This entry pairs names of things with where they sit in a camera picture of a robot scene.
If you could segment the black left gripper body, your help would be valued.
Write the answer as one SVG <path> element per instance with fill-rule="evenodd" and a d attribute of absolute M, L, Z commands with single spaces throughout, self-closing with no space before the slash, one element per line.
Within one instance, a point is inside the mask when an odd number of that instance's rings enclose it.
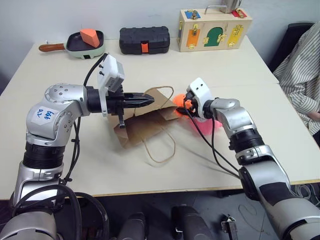
<path fill-rule="evenodd" d="M 120 87 L 115 91 L 111 92 L 108 91 L 108 96 L 106 97 L 106 105 L 107 105 L 107 113 L 111 114 L 112 116 L 118 116 L 119 120 L 119 128 L 124 129 L 126 127 L 124 121 L 124 90 L 123 86 Z"/>

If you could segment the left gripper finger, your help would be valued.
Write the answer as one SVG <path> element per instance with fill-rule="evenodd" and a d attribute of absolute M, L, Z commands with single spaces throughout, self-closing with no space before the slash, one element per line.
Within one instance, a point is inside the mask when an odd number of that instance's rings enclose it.
<path fill-rule="evenodd" d="M 140 92 L 125 92 L 124 99 L 126 101 L 149 101 L 151 97 Z"/>
<path fill-rule="evenodd" d="M 126 99 L 123 104 L 124 109 L 142 108 L 151 105 L 154 99 L 130 98 Z"/>

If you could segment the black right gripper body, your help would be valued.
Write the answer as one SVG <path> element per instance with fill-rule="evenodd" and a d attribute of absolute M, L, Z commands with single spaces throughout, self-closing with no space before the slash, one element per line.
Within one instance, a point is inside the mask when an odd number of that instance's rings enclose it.
<path fill-rule="evenodd" d="M 203 118 L 203 110 L 201 108 L 200 98 L 193 92 L 188 91 L 183 99 L 183 107 L 189 117 Z"/>

